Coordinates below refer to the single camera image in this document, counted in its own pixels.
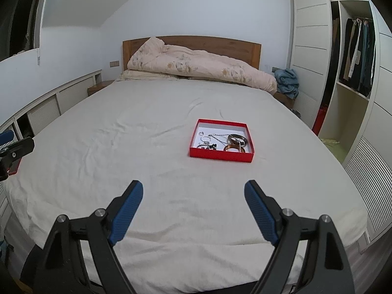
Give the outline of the dark brown bangle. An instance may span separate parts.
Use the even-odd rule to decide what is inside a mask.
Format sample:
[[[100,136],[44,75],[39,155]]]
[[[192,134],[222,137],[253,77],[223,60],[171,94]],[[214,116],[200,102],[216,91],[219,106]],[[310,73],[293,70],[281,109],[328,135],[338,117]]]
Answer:
[[[227,142],[230,145],[236,145],[239,147],[246,147],[248,144],[248,139],[239,134],[228,134],[227,135]]]

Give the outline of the blue crumpled clothes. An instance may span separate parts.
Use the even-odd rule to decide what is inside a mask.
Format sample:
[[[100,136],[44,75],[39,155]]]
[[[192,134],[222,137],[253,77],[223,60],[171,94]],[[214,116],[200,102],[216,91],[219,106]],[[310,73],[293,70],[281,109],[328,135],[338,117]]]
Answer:
[[[299,82],[293,69],[276,69],[274,77],[278,91],[290,99],[296,99],[299,95]]]

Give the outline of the red cased phone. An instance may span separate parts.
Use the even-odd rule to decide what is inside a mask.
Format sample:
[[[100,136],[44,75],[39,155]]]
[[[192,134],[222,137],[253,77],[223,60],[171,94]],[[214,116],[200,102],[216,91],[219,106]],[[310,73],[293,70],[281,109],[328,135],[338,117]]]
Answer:
[[[9,176],[17,173],[20,163],[21,163],[21,159],[18,159],[11,164],[11,166],[9,167],[9,169],[7,171]]]

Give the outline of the red jewelry box tray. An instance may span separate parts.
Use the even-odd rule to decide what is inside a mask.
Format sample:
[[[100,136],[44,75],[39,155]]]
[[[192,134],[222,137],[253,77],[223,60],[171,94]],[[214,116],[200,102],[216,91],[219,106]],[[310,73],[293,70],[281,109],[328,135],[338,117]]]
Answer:
[[[223,151],[223,148],[229,145],[227,142],[228,134],[239,134],[248,139],[248,144],[244,147],[246,153]],[[201,159],[250,163],[254,155],[255,148],[250,131],[245,123],[208,119],[199,119],[197,121],[189,145],[189,156]]]

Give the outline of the wooden nightstand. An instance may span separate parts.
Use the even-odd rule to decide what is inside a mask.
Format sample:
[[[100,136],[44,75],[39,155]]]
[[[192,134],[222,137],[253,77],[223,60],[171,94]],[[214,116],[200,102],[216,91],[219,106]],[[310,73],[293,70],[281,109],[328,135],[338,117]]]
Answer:
[[[88,96],[91,96],[91,95],[99,92],[100,90],[103,90],[105,87],[111,85],[113,82],[114,82],[114,80],[105,80],[102,82],[98,82],[97,84],[89,87],[87,89]]]

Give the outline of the white bed sheet mattress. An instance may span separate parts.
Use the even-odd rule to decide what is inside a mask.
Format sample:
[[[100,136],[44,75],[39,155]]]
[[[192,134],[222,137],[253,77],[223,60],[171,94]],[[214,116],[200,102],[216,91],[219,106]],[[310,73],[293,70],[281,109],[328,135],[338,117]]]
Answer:
[[[245,123],[251,163],[197,159],[200,119]],[[88,97],[35,136],[4,189],[43,245],[60,214],[85,217],[138,180],[144,197],[115,247],[138,293],[195,293],[255,282],[273,248],[244,198],[250,179],[297,215],[331,216],[344,246],[368,214],[341,164],[269,93],[201,80],[125,80]]]

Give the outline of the wall switch plate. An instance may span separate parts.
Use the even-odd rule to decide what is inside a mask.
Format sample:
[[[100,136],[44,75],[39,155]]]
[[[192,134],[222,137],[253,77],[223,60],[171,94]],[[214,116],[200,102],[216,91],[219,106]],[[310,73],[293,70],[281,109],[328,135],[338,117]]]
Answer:
[[[110,62],[110,67],[112,68],[112,67],[118,67],[120,65],[120,63],[118,62],[118,61],[113,61],[113,62]]]

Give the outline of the pink floral duvet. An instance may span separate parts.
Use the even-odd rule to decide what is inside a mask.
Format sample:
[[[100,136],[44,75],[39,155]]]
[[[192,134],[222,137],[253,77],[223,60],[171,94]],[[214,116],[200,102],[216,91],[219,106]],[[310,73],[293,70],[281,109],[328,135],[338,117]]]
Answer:
[[[206,50],[166,45],[157,37],[149,38],[131,56],[116,81],[180,77],[242,84],[272,95],[277,92],[275,77],[250,64]]]

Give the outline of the amber orange bangle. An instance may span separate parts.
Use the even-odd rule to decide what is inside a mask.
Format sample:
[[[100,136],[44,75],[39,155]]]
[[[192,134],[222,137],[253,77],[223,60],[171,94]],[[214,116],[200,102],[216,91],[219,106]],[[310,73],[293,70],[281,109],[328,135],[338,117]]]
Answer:
[[[223,148],[223,151],[238,151],[239,153],[246,153],[245,148],[241,145],[229,144]]]

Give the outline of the wooden headboard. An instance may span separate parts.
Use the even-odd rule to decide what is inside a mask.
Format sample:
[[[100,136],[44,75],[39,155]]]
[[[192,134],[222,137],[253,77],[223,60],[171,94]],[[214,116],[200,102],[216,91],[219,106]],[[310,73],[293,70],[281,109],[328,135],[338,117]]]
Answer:
[[[213,54],[228,56],[243,61],[257,70],[260,66],[262,45],[258,43],[197,35],[170,35],[158,38],[166,45],[177,45],[191,50],[205,50]]]

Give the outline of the hanging dark clothes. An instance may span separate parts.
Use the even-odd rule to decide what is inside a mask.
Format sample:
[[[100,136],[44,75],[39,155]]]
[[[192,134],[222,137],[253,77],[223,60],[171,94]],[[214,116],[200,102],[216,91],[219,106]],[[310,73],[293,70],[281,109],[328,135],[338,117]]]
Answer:
[[[366,18],[349,18],[345,24],[339,81],[365,97],[369,97],[373,86],[375,51],[373,21]]]

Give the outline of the white wardrobe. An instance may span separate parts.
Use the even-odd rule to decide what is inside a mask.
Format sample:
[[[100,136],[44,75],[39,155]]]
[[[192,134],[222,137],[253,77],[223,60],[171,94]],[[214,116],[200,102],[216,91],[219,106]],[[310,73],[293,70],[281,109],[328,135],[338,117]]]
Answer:
[[[372,0],[291,0],[296,109],[367,209],[359,245],[391,229],[391,30]]]

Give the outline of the white low wall cabinet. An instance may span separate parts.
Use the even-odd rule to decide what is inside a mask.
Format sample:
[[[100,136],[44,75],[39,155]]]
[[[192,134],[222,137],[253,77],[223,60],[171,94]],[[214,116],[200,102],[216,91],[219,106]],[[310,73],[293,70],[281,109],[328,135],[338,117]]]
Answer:
[[[101,80],[101,72],[81,76],[35,99],[4,124],[1,131],[14,132],[13,141],[23,138],[21,125],[26,124],[32,135],[38,134],[71,107],[88,97],[88,89]]]

